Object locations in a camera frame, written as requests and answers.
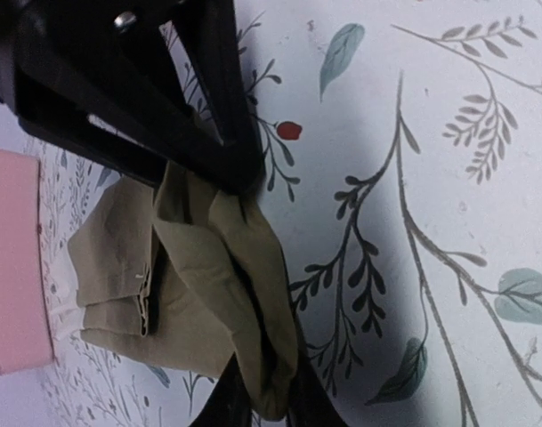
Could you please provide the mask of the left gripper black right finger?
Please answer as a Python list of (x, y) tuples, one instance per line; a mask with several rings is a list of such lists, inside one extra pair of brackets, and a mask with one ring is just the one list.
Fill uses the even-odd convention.
[(297, 372), (288, 395), (287, 426), (348, 427), (334, 408), (306, 354), (300, 322), (295, 320), (298, 343)]

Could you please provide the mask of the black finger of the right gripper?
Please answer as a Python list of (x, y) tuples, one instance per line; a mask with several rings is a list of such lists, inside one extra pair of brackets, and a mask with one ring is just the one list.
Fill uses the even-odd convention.
[(244, 92), (234, 3), (156, 1), (154, 15), (173, 23), (222, 140), (184, 137), (181, 164), (218, 187), (253, 187), (263, 153)]

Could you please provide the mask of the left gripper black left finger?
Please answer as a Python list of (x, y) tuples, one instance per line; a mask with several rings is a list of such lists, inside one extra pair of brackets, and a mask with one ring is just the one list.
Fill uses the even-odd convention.
[(249, 427), (251, 402), (236, 359), (224, 368), (205, 406), (190, 427)]

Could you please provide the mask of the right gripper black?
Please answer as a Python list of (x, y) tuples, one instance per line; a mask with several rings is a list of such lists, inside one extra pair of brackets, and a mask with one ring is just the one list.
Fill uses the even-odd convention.
[(149, 187), (172, 161), (224, 191), (251, 190), (260, 147), (225, 147), (183, 115), (160, 33), (173, 23), (155, 20), (155, 2), (0, 1), (0, 101), (26, 133)]

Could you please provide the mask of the olive beige underwear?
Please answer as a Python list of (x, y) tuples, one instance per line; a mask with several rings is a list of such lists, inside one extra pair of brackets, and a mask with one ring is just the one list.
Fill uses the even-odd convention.
[(211, 377), (235, 360), (254, 410), (286, 414), (298, 341), (282, 248), (255, 195), (229, 195), (175, 163), (155, 189), (122, 177), (50, 272), (58, 338)]

